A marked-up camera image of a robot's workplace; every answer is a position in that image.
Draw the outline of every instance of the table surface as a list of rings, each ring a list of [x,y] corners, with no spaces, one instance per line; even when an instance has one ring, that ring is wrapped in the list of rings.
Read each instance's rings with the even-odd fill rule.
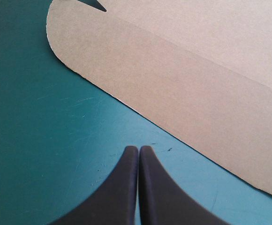
[[[47,224],[64,215],[103,182],[126,145],[154,147],[180,187],[227,222],[272,225],[271,195],[55,57],[45,32],[50,2],[0,0],[0,225]]]

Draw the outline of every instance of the teal surface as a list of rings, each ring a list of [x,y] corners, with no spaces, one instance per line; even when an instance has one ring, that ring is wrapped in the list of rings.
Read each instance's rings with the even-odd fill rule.
[[[272,196],[67,69],[46,39],[49,4],[0,0],[0,225],[42,225],[67,213],[126,145],[152,145],[175,181],[231,224],[272,225]]]

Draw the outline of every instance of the brown cardboard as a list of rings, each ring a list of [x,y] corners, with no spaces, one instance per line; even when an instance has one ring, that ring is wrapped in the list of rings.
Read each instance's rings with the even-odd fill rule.
[[[53,0],[70,69],[272,194],[272,1]]]

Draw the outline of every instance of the cardboard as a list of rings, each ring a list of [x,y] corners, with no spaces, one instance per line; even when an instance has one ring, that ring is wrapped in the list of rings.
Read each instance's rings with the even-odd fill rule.
[[[53,0],[70,69],[272,194],[272,1]]]

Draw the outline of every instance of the cardboard notch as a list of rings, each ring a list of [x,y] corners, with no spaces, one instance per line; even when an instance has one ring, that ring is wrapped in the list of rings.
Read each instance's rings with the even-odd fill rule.
[[[100,11],[107,12],[105,7],[102,6],[97,0],[78,0],[82,3],[85,3],[86,5],[92,6]]]

